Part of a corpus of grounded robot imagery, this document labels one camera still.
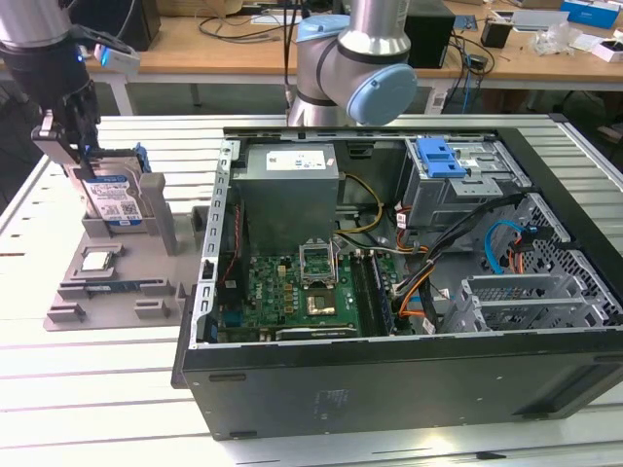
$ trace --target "circuit board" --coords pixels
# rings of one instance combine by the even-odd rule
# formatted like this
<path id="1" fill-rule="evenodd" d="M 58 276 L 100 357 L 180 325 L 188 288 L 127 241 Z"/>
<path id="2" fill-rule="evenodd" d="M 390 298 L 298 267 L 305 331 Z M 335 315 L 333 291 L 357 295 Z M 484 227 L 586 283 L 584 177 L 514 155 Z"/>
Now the circuit board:
<path id="1" fill-rule="evenodd" d="M 385 289 L 397 281 L 390 255 L 378 257 Z M 324 271 L 321 261 L 306 263 L 305 273 Z M 337 281 L 330 287 L 306 287 L 298 255 L 259 256 L 249 265 L 249 296 L 236 327 L 255 329 L 352 328 L 360 330 L 348 255 L 340 255 Z"/>

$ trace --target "open computer tower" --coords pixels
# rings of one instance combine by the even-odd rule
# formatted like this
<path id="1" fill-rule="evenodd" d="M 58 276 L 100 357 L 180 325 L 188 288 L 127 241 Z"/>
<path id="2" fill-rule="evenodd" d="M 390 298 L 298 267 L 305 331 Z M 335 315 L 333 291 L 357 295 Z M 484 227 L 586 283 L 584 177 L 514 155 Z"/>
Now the open computer tower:
<path id="1" fill-rule="evenodd" d="M 623 259 L 515 129 L 225 131 L 183 375 L 216 440 L 569 416 Z"/>

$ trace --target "motherboard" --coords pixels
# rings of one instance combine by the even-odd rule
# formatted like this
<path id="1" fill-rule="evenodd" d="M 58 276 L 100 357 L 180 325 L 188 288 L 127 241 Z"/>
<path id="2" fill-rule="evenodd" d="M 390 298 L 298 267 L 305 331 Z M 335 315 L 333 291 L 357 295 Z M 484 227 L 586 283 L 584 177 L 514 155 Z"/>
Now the motherboard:
<path id="1" fill-rule="evenodd" d="M 323 332 L 356 338 L 378 329 L 387 335 L 390 316 L 371 313 L 384 306 L 390 313 L 388 294 L 398 281 L 392 257 L 322 253 L 251 257 L 246 297 L 223 309 L 220 334 L 237 341 L 318 339 Z"/>

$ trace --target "cardboard box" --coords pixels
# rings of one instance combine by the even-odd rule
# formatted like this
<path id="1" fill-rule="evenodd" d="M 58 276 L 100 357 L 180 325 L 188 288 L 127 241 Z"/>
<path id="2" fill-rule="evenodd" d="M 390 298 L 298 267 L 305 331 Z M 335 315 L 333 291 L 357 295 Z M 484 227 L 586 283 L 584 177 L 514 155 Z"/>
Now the cardboard box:
<path id="1" fill-rule="evenodd" d="M 608 62 L 623 61 L 623 42 L 616 40 L 602 41 L 592 50 L 593 55 Z"/>
<path id="2" fill-rule="evenodd" d="M 568 12 L 569 22 L 579 22 L 589 26 L 610 29 L 619 15 L 620 6 L 606 2 L 584 2 L 565 0 L 561 12 Z"/>
<path id="3" fill-rule="evenodd" d="M 157 0 L 158 11 L 163 17 L 223 17 L 242 8 L 242 0 Z"/>

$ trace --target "blue box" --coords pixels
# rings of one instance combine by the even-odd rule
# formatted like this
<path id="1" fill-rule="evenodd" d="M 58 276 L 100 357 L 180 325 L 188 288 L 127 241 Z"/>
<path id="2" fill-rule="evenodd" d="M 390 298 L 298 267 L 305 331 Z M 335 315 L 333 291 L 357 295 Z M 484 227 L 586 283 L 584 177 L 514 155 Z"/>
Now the blue box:
<path id="1" fill-rule="evenodd" d="M 620 7 L 606 2 L 584 2 L 580 0 L 565 0 L 561 6 L 561 12 L 568 12 L 569 22 L 579 22 L 589 26 L 610 29 Z"/>

